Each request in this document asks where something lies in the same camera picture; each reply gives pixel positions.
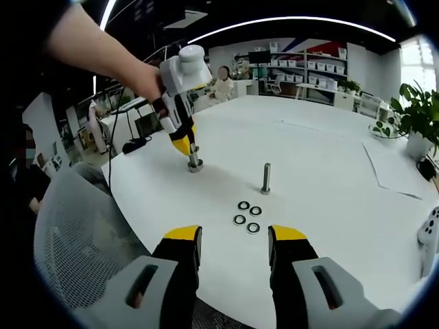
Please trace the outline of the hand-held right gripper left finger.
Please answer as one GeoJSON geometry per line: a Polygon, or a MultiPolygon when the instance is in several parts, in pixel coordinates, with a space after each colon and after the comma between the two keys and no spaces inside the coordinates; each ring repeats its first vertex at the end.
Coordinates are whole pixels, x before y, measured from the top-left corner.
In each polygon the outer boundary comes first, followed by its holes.
{"type": "Polygon", "coordinates": [[[190,328],[202,227],[169,231],[151,256],[140,256],[106,283],[103,296],[75,310],[81,328],[190,328]]]}

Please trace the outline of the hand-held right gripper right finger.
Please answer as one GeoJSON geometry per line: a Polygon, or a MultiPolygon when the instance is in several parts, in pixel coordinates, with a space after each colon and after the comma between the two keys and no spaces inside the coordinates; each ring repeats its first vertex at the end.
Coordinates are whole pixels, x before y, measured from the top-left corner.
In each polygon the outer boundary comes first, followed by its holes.
{"type": "Polygon", "coordinates": [[[268,237],[277,328],[397,328],[400,314],[370,302],[361,282],[319,257],[302,232],[272,225],[268,237]]]}

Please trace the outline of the person's left hand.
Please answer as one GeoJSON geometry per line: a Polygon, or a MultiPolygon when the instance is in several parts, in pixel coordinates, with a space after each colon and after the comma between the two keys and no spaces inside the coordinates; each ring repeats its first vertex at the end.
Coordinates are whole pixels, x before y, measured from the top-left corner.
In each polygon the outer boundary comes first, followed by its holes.
{"type": "Polygon", "coordinates": [[[136,88],[137,93],[149,101],[160,118],[166,117],[169,114],[167,106],[162,99],[165,87],[157,67],[141,63],[136,88]]]}

